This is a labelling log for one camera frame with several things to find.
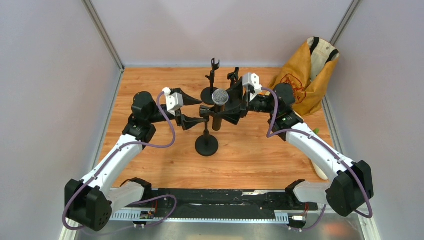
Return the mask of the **black grey-headed microphone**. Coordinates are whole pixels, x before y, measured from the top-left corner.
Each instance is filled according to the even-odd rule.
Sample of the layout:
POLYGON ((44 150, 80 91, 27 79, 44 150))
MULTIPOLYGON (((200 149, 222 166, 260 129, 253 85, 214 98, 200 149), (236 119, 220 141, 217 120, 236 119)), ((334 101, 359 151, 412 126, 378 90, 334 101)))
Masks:
POLYGON ((212 129, 219 131, 222 126, 222 118, 218 116, 218 113, 225 110, 225 105, 229 101, 229 94, 225 89, 217 89, 212 94, 212 101, 214 103, 214 113, 212 121, 212 129))

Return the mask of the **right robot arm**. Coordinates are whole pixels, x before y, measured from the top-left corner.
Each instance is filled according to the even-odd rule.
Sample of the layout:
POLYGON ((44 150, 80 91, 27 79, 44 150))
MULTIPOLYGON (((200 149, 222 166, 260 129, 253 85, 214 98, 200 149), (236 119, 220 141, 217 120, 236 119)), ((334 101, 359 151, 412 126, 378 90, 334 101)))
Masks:
POLYGON ((323 141, 292 108, 295 103, 293 88, 279 83, 268 95, 251 97, 248 86, 238 107, 219 113, 236 125, 248 112, 267 113, 267 138, 278 136, 303 152, 327 177, 326 183, 298 180, 286 188, 286 205, 298 209, 304 203, 329 205, 337 214, 347 217, 357 213, 365 218, 374 216, 370 203, 374 196, 372 170, 364 160, 354 161, 323 141))

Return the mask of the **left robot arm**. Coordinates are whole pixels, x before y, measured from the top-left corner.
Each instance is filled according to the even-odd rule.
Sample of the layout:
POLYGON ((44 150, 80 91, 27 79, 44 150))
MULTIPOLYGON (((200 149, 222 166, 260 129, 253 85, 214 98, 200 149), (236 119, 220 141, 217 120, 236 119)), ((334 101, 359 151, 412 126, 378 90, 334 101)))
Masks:
POLYGON ((102 230, 112 215, 129 205, 147 207, 153 201, 150 184, 133 179, 113 189, 112 185, 146 147, 166 149, 176 141, 175 120, 183 130, 189 130, 204 122, 202 118, 187 117, 181 113, 184 106, 202 104, 200 99, 189 96, 180 88, 165 87, 157 98, 148 91, 134 95, 131 115, 117 143, 100 163, 80 180, 71 179, 65 185, 65 207, 62 213, 63 226, 71 231, 89 228, 102 230), (165 145, 152 144, 155 123, 167 122, 172 139, 165 145))

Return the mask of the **black microphone stand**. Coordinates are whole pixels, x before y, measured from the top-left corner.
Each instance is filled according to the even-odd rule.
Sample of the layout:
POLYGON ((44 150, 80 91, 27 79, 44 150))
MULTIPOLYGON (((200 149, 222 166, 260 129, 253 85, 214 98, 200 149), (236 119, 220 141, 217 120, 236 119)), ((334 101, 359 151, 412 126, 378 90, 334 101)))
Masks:
POLYGON ((217 138, 211 135, 209 131, 210 114, 207 112, 210 110, 210 107, 204 105, 199 107, 199 116, 204 119, 204 130, 203 135, 195 141, 195 150, 203 157, 213 156, 219 149, 217 138))
POLYGON ((230 80, 230 87, 232 88, 236 82, 239 80, 239 67, 235 67, 233 72, 227 74, 227 79, 230 80))
POLYGON ((211 71, 209 75, 206 75, 205 77, 209 80, 209 86, 204 88, 200 94, 200 98, 204 104, 207 105, 213 105, 214 102, 212 100, 213 93, 217 90, 216 87, 214 87, 215 83, 215 71, 220 68, 220 60, 218 62, 215 61, 215 58, 211 59, 211 71))

